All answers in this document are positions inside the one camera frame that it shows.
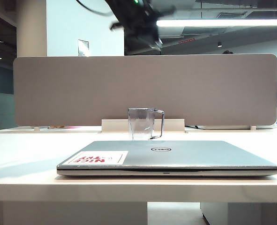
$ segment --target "ceiling light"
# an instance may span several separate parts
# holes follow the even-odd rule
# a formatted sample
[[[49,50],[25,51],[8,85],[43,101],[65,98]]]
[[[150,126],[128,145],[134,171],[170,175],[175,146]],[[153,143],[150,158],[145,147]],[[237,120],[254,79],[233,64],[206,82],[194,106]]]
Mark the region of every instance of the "ceiling light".
[[[232,19],[232,20],[158,20],[158,27],[233,27],[277,26],[277,19]]]

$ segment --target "red and white sticker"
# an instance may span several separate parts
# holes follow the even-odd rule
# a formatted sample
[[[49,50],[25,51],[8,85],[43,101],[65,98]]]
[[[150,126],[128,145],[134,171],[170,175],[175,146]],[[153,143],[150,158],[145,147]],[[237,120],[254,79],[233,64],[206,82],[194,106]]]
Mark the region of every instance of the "red and white sticker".
[[[63,165],[122,165],[128,151],[81,151]]]

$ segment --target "laptop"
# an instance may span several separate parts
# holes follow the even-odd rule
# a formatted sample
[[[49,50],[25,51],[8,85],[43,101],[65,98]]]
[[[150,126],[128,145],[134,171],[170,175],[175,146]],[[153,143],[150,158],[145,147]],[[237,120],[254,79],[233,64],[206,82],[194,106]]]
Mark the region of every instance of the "laptop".
[[[268,176],[277,165],[223,141],[96,141],[57,165],[68,176]]]

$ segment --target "cup handle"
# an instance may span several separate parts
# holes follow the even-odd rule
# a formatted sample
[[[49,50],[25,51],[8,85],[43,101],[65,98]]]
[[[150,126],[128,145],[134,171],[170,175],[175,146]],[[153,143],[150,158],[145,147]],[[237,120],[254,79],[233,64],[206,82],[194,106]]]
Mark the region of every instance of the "cup handle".
[[[152,136],[151,137],[151,139],[154,139],[154,138],[162,137],[162,133],[163,133],[163,129],[164,129],[164,123],[165,123],[165,113],[164,113],[164,111],[159,110],[159,109],[152,109],[152,110],[162,114],[162,119],[161,119],[161,134],[159,136]]]

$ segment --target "desk surface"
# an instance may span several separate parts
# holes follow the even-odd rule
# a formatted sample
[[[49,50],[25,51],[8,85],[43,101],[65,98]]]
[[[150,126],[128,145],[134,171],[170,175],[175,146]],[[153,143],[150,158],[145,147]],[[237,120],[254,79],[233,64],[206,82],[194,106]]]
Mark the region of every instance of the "desk surface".
[[[101,134],[100,127],[0,131],[0,201],[80,202],[277,202],[277,175],[263,178],[66,178],[56,165],[99,140],[128,140]],[[277,128],[187,130],[159,140],[222,140],[277,164]]]

